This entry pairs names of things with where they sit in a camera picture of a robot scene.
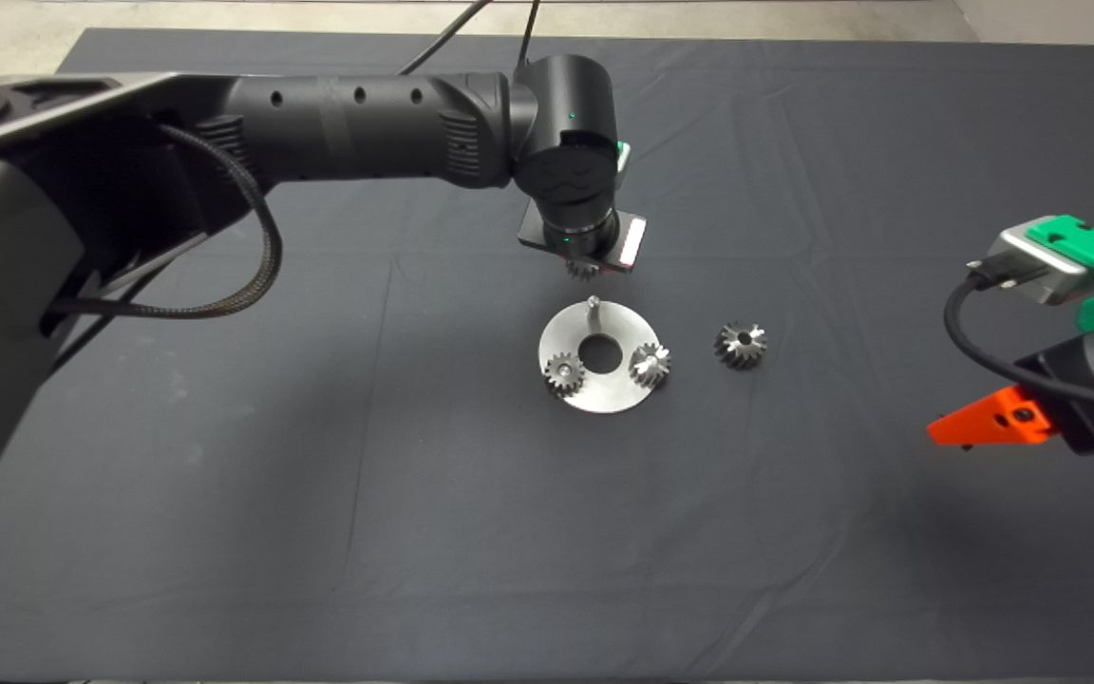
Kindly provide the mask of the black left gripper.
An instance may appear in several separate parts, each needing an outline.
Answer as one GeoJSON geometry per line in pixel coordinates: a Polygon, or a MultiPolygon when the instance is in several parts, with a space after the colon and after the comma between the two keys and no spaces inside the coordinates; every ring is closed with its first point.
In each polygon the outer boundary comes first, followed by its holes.
{"type": "Polygon", "coordinates": [[[544,220],[538,207],[529,202],[517,241],[563,259],[569,276],[602,276],[632,273],[645,230],[645,218],[616,209],[590,227],[565,230],[544,220]]]}

